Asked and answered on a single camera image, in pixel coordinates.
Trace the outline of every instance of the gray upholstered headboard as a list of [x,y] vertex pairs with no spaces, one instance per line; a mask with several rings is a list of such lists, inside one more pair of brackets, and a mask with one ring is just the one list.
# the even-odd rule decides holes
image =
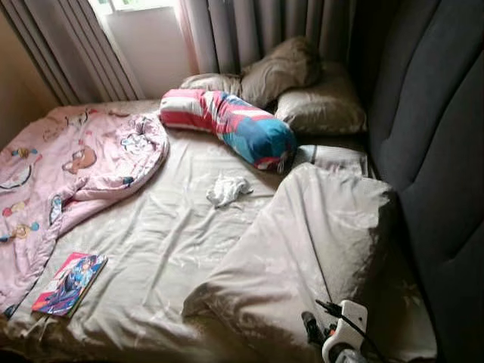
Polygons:
[[360,1],[350,54],[447,362],[484,361],[482,16],[482,0]]

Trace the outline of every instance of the comic book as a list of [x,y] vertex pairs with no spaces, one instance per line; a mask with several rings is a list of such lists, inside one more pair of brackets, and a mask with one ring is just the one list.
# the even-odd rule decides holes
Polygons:
[[70,318],[106,262],[106,256],[71,253],[32,310]]

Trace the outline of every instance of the mattress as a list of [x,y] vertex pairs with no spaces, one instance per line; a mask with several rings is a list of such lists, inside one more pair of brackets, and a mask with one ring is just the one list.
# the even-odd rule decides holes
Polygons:
[[[158,105],[115,106],[145,112]],[[57,241],[37,284],[11,320],[0,322],[0,346],[36,361],[251,360],[246,348],[235,348],[239,343],[230,332],[220,329],[215,338],[218,327],[201,331],[210,322],[183,322],[180,312],[184,298],[237,242],[282,177],[241,162],[212,135],[167,132],[170,155],[144,188]],[[206,192],[219,175],[244,177],[253,193],[215,209]],[[74,251],[109,259],[78,310],[70,320],[31,314],[42,288]]]

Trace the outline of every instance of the gray curtain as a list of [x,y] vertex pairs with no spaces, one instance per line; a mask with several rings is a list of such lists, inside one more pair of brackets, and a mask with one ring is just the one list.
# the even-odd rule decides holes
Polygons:
[[143,98],[123,68],[88,0],[0,0],[62,104]]
[[238,73],[294,36],[345,63],[356,0],[180,0],[201,73]]

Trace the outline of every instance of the pink blanket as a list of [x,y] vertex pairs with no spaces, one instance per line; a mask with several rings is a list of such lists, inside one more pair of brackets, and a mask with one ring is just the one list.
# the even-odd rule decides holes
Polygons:
[[0,153],[0,313],[10,317],[55,241],[137,191],[166,159],[156,114],[61,107]]

